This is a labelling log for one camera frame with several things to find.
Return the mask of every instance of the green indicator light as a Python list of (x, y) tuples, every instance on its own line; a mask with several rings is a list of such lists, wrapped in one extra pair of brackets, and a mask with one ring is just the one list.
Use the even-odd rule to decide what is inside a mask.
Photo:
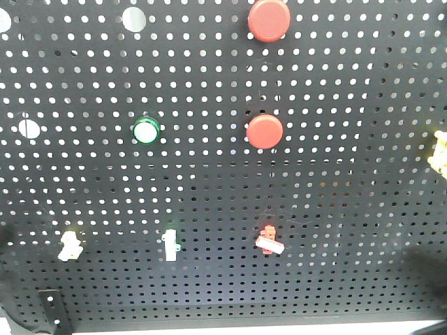
[(160, 123), (151, 117), (141, 117), (133, 125), (133, 136), (139, 143), (153, 144), (160, 133)]

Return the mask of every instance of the black object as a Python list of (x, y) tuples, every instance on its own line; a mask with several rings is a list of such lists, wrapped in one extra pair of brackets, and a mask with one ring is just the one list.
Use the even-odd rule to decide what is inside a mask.
[(60, 292), (58, 290), (41, 290), (38, 292), (45, 317), (50, 325), (53, 335), (71, 335), (71, 326), (68, 321)]
[(8, 325), (9, 325), (9, 328), (10, 328), (10, 333), (12, 335), (31, 335), (31, 334), (35, 334), (31, 330), (26, 329), (22, 325), (17, 324), (16, 321), (14, 319), (12, 319), (9, 316), (9, 314), (7, 312), (5, 312), (3, 309), (2, 309), (2, 314), (6, 318), (6, 321), (8, 321)]
[[(247, 1), (82, 2), (0, 4), (0, 260), (17, 323), (46, 329), (47, 289), (74, 332), (446, 316), (405, 257), (446, 258), (446, 181), (426, 163), (447, 129), (442, 1), (288, 1), (273, 44), (247, 38)], [(151, 147), (131, 132), (144, 112), (164, 127)], [(285, 133), (258, 152), (244, 127), (262, 112)], [(254, 246), (266, 222), (282, 255)], [(67, 230), (78, 261), (57, 259)]]
[(413, 333), (413, 335), (444, 335), (444, 334), (447, 334), (447, 322), (441, 322)]

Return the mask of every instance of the metal bracket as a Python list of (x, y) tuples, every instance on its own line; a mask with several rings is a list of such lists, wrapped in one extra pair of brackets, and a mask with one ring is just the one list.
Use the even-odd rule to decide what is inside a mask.
[(45, 317), (50, 325), (51, 334), (71, 335), (73, 331), (59, 290), (41, 290), (38, 295), (45, 311)]

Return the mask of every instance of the red terminal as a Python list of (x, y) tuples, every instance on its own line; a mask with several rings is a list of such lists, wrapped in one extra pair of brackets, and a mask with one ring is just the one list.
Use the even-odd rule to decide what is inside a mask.
[(249, 29), (261, 42), (279, 40), (291, 25), (291, 12), (281, 0), (258, 0), (249, 13)]
[(247, 129), (251, 145), (258, 149), (270, 149), (279, 143), (284, 134), (282, 123), (273, 115), (262, 114), (252, 119)]
[[(261, 230), (261, 233), (259, 234), (259, 237), (265, 237), (266, 239), (271, 239), (274, 241), (274, 238), (277, 234), (276, 229), (272, 225), (266, 225), (264, 227), (264, 230)], [(273, 251), (267, 250), (263, 248), (263, 254), (264, 255), (272, 255)]]

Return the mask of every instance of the pegboard hole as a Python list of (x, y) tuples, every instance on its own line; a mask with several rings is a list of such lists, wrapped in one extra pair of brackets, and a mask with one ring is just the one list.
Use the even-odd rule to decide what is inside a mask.
[(124, 28), (133, 33), (138, 33), (146, 27), (146, 15), (137, 7), (127, 8), (122, 18)]
[(11, 16), (9, 16), (8, 12), (2, 8), (0, 8), (0, 33), (4, 33), (11, 28)]
[(19, 122), (19, 132), (23, 137), (33, 140), (41, 134), (41, 128), (35, 121), (25, 119)]

